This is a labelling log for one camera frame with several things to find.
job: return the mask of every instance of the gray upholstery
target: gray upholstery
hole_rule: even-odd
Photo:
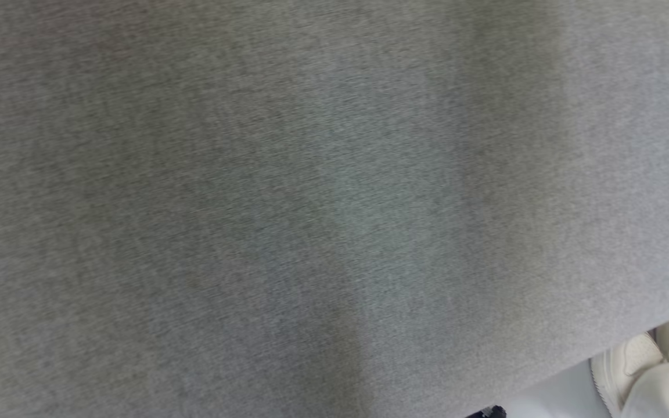
[[[462,416],[669,320],[669,2],[0,0],[0,416]]]

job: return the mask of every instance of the gray fabric surface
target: gray fabric surface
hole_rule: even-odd
[[[462,416],[669,320],[669,2],[0,0],[0,416]]]

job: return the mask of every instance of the pant leg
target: pant leg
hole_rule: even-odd
[[[669,363],[647,370],[636,381],[621,418],[669,418]]]

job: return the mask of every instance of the white pants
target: white pants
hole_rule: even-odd
[[[636,381],[621,418],[669,418],[669,363],[647,370]]]

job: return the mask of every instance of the white floor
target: white floor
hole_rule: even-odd
[[[610,418],[587,360],[497,405],[508,418]]]

